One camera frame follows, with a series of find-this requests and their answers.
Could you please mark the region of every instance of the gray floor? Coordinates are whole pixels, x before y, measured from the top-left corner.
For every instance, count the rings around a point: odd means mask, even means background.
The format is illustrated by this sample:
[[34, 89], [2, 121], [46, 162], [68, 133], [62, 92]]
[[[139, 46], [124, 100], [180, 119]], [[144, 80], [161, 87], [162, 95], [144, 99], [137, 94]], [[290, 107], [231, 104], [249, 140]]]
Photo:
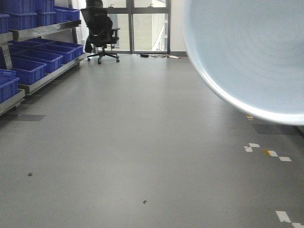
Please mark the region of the gray floor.
[[304, 224], [296, 128], [249, 120], [186, 58], [96, 61], [0, 117], [1, 228], [292, 228], [276, 211]]

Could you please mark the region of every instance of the storage bin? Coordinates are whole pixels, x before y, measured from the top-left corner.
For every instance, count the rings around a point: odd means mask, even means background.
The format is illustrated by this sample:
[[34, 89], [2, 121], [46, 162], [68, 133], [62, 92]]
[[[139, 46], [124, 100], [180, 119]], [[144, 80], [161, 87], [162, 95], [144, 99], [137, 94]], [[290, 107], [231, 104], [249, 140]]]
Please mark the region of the storage bin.
[[16, 71], [0, 69], [0, 85], [13, 80], [16, 77]]
[[23, 51], [24, 49], [18, 47], [18, 46], [15, 46], [15, 45], [9, 45], [9, 54], [12, 56], [14, 55], [15, 53], [18, 53], [18, 52], [21, 52]]
[[63, 47], [70, 47], [75, 49], [75, 57], [78, 57], [83, 54], [84, 46], [81, 44], [75, 44], [75, 43], [68, 43], [68, 42], [61, 42], [61, 41], [54, 41], [50, 43], [51, 45], [58, 45]]
[[61, 6], [55, 6], [55, 10], [63, 10], [66, 14], [67, 20], [79, 20], [80, 19], [80, 10], [79, 9], [73, 9], [73, 8], [66, 8]]
[[18, 81], [19, 78], [16, 77], [2, 85], [0, 85], [0, 103], [6, 101], [12, 96], [16, 95], [18, 92]]
[[3, 0], [3, 11], [10, 13], [35, 13], [35, 0]]
[[38, 13], [36, 17], [37, 26], [52, 25], [55, 23], [56, 12]]
[[7, 33], [9, 31], [9, 15], [0, 13], [0, 33]]
[[10, 46], [13, 48], [19, 48], [19, 49], [33, 49], [34, 47], [39, 46], [39, 43], [34, 43], [34, 42], [27, 42], [27, 41], [15, 41], [15, 40], [10, 40], [9, 43], [11, 43]]
[[55, 0], [35, 0], [36, 13], [53, 12]]
[[75, 58], [75, 50], [71, 47], [62, 47], [51, 44], [41, 44], [35, 48], [39, 51], [49, 52], [63, 56], [62, 63], [66, 64]]
[[9, 15], [9, 29], [24, 30], [36, 27], [37, 13], [4, 13]]
[[54, 11], [56, 12], [55, 23], [64, 23], [67, 21], [67, 12], [65, 10], [54, 7]]
[[27, 42], [33, 42], [33, 43], [40, 43], [40, 44], [49, 44], [51, 42], [54, 42], [54, 40], [51, 39], [43, 39], [43, 38], [32, 38], [25, 40]]
[[14, 57], [45, 63], [47, 65], [46, 73], [51, 73], [60, 68], [63, 58], [60, 55], [29, 49], [16, 53]]
[[19, 83], [31, 85], [46, 75], [46, 64], [12, 57], [13, 70], [20, 78]]

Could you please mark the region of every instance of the glass window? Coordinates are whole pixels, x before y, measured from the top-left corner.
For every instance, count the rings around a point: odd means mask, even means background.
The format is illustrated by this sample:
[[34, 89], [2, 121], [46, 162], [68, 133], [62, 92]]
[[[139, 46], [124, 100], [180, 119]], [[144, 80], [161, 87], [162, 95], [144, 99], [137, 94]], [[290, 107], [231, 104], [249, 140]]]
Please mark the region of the glass window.
[[112, 28], [120, 28], [118, 30], [119, 41], [114, 44], [113, 51], [130, 51], [129, 37], [129, 15], [128, 14], [109, 14], [113, 22]]
[[104, 8], [126, 8], [126, 0], [103, 0]]
[[167, 51], [166, 14], [134, 14], [134, 51]]
[[166, 7], [166, 0], [134, 0], [134, 7]]

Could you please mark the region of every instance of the floor marking tape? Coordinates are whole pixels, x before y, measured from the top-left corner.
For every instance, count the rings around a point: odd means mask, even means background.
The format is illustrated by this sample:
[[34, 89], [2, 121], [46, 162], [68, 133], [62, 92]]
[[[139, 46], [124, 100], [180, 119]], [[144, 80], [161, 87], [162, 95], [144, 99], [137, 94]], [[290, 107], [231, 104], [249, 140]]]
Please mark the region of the floor marking tape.
[[259, 144], [256, 144], [256, 143], [249, 143], [249, 146], [250, 146], [250, 147], [260, 147], [260, 145], [259, 145]]
[[294, 228], [304, 228], [304, 225], [302, 225], [301, 223], [299, 222], [291, 222], [290, 221], [290, 218], [288, 217], [286, 211], [279, 211], [279, 210], [276, 210], [276, 214], [277, 216], [279, 217], [279, 220], [280, 222], [288, 222], [288, 223], [291, 223], [291, 225], [294, 227]]
[[246, 152], [252, 152], [253, 151], [251, 147], [244, 146], [244, 148], [245, 148]]
[[293, 222], [292, 225], [293, 225], [294, 228], [304, 228], [304, 225], [302, 225], [301, 223]]
[[291, 221], [290, 221], [290, 219], [289, 219], [286, 211], [277, 211], [276, 210], [276, 214], [279, 217], [280, 222], [289, 222], [289, 223], [291, 223]]
[[[260, 145], [256, 143], [249, 143], [249, 146], [244, 146], [244, 148], [246, 152], [252, 152], [253, 148], [260, 148]], [[279, 157], [275, 151], [271, 151], [268, 149], [262, 149], [262, 151], [265, 155], [279, 158], [282, 162], [291, 162], [291, 159], [289, 157]]]
[[277, 153], [275, 151], [268, 151], [270, 156], [272, 157], [278, 157]]
[[283, 162], [291, 162], [291, 159], [289, 157], [279, 157], [279, 159]]
[[246, 115], [248, 120], [253, 120], [253, 117], [251, 115]]
[[265, 155], [270, 156], [269, 150], [263, 149], [262, 151], [264, 152]]

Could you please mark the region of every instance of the black office chair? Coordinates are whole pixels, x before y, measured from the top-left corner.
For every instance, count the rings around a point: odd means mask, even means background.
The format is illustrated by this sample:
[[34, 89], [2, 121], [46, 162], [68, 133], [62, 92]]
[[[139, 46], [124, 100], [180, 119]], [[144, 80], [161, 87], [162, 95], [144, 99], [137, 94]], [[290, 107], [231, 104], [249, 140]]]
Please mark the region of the black office chair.
[[99, 8], [103, 8], [104, 4], [103, 1], [101, 0], [85, 0], [86, 2], [86, 7], [99, 7]]
[[86, 22], [86, 26], [89, 28], [89, 36], [86, 40], [85, 51], [91, 53], [91, 44], [97, 48], [102, 48], [102, 51], [97, 51], [97, 53], [88, 56], [87, 60], [90, 61], [90, 57], [99, 56], [98, 64], [101, 64], [101, 58], [103, 56], [110, 56], [116, 58], [116, 62], [120, 62], [117, 54], [105, 51], [108, 44], [111, 45], [111, 48], [114, 48], [113, 44], [116, 44], [119, 40], [117, 31], [120, 29], [112, 29], [113, 22], [108, 17], [107, 10], [97, 7], [89, 7], [81, 9], [81, 13]]

